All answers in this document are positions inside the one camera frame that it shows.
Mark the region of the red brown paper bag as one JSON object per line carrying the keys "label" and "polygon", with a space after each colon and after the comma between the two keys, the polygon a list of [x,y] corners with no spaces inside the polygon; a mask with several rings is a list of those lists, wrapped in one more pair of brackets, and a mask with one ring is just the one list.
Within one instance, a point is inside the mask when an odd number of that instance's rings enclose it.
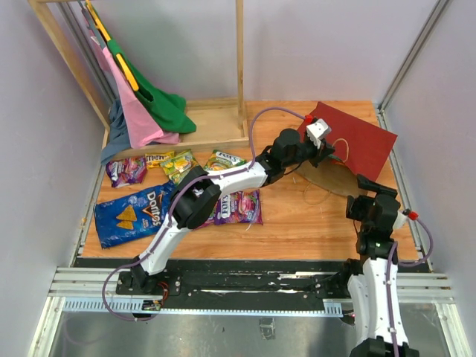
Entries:
{"label": "red brown paper bag", "polygon": [[397,135],[324,102],[317,103],[310,115],[328,124],[331,132],[326,141],[335,151],[317,167],[305,162],[297,169],[297,174],[339,196],[365,194],[367,191],[358,187],[357,175],[376,181]]}

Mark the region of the green foxs candy bag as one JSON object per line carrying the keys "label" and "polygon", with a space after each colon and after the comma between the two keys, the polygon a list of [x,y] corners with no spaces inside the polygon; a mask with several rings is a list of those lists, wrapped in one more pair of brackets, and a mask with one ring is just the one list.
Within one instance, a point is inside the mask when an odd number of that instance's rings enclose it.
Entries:
{"label": "green foxs candy bag", "polygon": [[244,158],[215,149],[204,165],[204,170],[208,172],[227,170],[242,166],[246,162]]}

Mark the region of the green yellow candy bag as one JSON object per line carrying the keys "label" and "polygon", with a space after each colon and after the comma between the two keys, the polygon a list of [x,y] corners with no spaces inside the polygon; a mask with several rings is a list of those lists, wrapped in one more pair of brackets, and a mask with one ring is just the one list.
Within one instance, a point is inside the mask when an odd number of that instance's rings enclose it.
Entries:
{"label": "green yellow candy bag", "polygon": [[178,185],[190,170],[198,164],[192,151],[187,149],[160,163],[160,166],[169,180]]}

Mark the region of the blue chips bag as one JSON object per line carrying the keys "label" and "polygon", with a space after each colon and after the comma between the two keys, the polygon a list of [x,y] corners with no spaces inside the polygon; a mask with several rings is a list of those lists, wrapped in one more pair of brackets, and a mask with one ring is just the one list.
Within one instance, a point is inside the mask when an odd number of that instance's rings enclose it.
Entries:
{"label": "blue chips bag", "polygon": [[164,223],[175,187],[168,181],[95,205],[100,246],[111,248],[156,234]]}

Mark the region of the purple berries candy bag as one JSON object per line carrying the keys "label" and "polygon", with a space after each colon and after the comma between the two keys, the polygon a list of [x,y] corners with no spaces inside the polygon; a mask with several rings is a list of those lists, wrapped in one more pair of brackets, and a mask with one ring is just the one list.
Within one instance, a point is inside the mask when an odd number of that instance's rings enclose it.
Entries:
{"label": "purple berries candy bag", "polygon": [[215,222],[215,216],[216,216],[216,208],[214,208],[211,212],[210,212],[210,215],[208,216],[208,218],[198,227],[198,229],[200,228],[205,228],[209,225],[213,225],[214,222]]}

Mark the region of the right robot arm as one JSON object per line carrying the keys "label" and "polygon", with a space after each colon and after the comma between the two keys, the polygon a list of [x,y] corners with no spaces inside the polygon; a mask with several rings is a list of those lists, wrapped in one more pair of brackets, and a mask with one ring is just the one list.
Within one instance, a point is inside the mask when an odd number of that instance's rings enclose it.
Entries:
{"label": "right robot arm", "polygon": [[419,356],[410,347],[403,327],[396,279],[399,271],[395,230],[408,221],[400,210],[397,191],[356,176],[358,188],[375,196],[348,196],[346,217],[360,222],[357,260],[347,261],[347,272],[337,281],[338,291],[353,303],[357,342],[351,356]]}

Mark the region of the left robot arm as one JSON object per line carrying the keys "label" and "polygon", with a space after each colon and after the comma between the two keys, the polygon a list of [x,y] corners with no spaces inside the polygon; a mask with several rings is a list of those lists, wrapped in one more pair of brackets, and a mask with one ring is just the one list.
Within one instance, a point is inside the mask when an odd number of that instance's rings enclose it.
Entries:
{"label": "left robot arm", "polygon": [[141,293],[153,293],[159,285],[158,274],[186,234],[203,225],[223,196],[275,183],[286,169],[308,161],[317,167],[334,152],[326,142],[329,127],[317,121],[306,126],[303,134],[284,129],[271,146],[251,162],[209,173],[197,166],[182,179],[170,201],[164,223],[148,248],[131,264],[133,285]]}

